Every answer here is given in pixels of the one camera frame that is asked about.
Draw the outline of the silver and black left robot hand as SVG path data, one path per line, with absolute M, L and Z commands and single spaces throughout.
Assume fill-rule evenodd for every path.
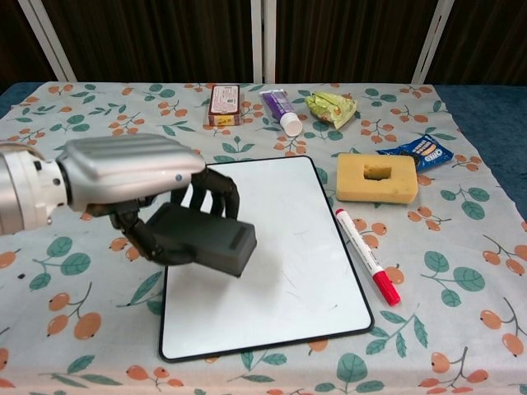
M 236 183 L 211 169 L 192 149 L 156 134 L 90 137 L 70 140 L 54 163 L 52 184 L 65 193 L 73 211 L 109 216 L 146 259 L 164 266 L 191 263 L 191 249 L 163 244 L 151 226 L 140 219 L 141 208 L 162 193 L 178 204 L 193 190 L 190 208 L 200 209 L 212 195 L 211 215 L 236 219 L 240 195 Z

